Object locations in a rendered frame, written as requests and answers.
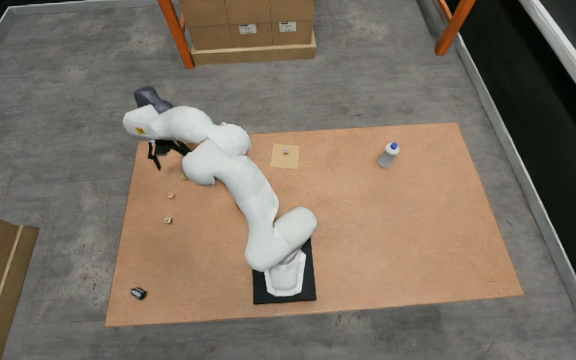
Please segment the beige flat mat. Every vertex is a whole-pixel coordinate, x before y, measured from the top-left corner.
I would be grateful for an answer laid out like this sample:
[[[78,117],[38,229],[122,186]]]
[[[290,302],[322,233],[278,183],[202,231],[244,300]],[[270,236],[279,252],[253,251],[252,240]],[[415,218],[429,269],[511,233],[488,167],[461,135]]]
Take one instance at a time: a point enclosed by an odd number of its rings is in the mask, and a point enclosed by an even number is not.
[[[299,147],[294,145],[274,144],[270,167],[297,169]],[[288,154],[283,154],[283,148],[288,148]]]

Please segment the small bottle with blue cap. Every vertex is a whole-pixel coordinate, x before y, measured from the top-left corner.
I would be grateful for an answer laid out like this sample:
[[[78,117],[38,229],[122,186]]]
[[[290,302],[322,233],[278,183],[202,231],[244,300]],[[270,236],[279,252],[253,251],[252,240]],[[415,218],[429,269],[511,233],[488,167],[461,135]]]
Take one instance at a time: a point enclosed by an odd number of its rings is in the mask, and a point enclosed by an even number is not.
[[[389,164],[392,163],[398,152],[399,147],[397,143],[387,144],[378,160],[379,166],[382,168],[388,168],[390,166]]]

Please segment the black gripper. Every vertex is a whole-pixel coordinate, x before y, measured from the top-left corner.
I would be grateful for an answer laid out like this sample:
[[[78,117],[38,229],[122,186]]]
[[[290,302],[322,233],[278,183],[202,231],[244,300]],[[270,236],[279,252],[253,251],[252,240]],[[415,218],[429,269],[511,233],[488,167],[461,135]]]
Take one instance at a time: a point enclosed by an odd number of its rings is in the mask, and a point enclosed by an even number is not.
[[[157,142],[156,142],[156,141],[157,141]],[[167,142],[166,142],[166,141],[167,141]],[[152,139],[150,139],[150,141],[149,141],[149,151],[148,151],[148,157],[147,157],[147,158],[148,158],[148,159],[151,159],[153,162],[155,162],[155,165],[156,165],[158,171],[160,171],[162,167],[161,167],[161,164],[160,164],[157,156],[156,156],[155,154],[152,155],[153,146],[154,146],[154,144],[164,143],[164,142],[166,142],[167,146],[170,146],[172,150],[175,150],[176,152],[180,153],[180,154],[183,155],[184,157],[187,155],[188,152],[192,152],[182,141],[178,141],[178,140],[157,140],[157,139],[154,139],[154,141],[153,141]],[[174,144],[174,143],[175,143],[175,144]],[[176,144],[176,143],[177,143],[177,144]],[[173,145],[174,145],[174,146],[173,146]],[[179,145],[186,153],[185,153],[179,146],[177,146],[177,145]],[[151,151],[151,149],[152,149],[152,151]]]

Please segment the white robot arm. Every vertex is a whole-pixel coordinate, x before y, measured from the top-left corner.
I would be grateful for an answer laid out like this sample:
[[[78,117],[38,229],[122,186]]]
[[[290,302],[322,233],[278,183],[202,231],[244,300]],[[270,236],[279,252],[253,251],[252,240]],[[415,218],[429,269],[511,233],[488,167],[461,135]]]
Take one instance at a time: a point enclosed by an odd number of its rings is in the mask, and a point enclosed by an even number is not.
[[[127,132],[139,139],[202,143],[182,159],[186,176],[202,186],[216,186],[215,179],[226,185],[248,223],[246,261],[254,270],[264,271],[267,291],[275,296],[301,292],[306,255],[300,249],[317,229],[316,217],[298,206],[273,222],[279,200],[261,170],[246,156],[252,148],[246,131],[224,122],[216,126],[195,108],[173,108],[152,86],[137,89],[134,97],[139,109],[125,114]]]

